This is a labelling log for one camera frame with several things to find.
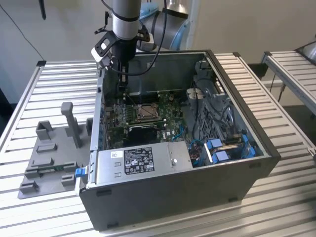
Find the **green circuit board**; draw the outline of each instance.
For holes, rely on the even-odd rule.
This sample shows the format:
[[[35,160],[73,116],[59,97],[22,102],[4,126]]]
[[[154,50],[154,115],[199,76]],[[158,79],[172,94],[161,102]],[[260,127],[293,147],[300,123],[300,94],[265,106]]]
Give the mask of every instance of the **green circuit board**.
[[[125,147],[130,130],[137,126],[155,127],[157,134],[151,143],[191,140],[179,100],[169,92],[160,93],[155,103],[127,105],[125,100],[117,99],[112,105],[110,109],[105,108],[111,149]]]

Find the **motherboard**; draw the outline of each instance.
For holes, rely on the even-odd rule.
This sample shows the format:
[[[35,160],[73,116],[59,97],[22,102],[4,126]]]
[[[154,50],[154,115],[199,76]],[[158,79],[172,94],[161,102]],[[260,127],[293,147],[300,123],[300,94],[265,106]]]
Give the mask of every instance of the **motherboard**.
[[[191,137],[183,119],[182,92],[157,93],[150,98],[124,94],[106,101],[104,124],[110,149],[150,143],[186,141]]]

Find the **warning label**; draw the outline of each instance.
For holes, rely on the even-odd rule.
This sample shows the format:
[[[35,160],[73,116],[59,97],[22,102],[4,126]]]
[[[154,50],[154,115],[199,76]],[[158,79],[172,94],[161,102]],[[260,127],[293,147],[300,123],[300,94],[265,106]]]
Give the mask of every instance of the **warning label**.
[[[125,174],[139,174],[155,170],[151,147],[124,151]]]

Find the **aluminum table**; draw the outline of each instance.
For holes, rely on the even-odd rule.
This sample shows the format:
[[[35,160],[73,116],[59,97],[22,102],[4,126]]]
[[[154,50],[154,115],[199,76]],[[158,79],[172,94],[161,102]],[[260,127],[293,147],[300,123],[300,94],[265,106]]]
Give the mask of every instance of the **aluminum table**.
[[[316,236],[316,169],[309,151],[313,144],[241,57],[216,56],[282,156],[269,177],[258,180],[242,201],[101,234],[74,191],[19,200],[38,121],[66,125],[60,113],[65,101],[73,102],[79,123],[93,117],[95,63],[47,62],[36,67],[0,138],[0,236]]]
[[[263,63],[316,115],[316,66],[295,51],[265,52]]]

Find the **white wall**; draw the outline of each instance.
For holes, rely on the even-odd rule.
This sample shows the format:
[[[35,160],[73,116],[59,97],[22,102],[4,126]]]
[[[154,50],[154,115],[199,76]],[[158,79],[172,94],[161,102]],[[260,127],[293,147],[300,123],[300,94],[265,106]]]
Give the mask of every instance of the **white wall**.
[[[264,51],[289,51],[309,42],[315,20],[316,0],[201,0],[193,45],[259,62]]]
[[[92,59],[99,40],[94,31],[104,24],[105,7],[99,0],[45,0],[47,19],[37,0],[1,0],[28,40],[47,61]],[[17,103],[36,63],[41,60],[0,9],[0,88]]]
[[[198,1],[194,49],[238,51],[247,62],[258,62],[264,51],[293,49],[316,33],[315,0]],[[93,32],[104,23],[99,0],[45,0],[45,21],[37,0],[0,3],[45,60],[92,59],[90,50],[100,38]],[[38,60],[0,10],[0,87],[10,103],[19,100]]]

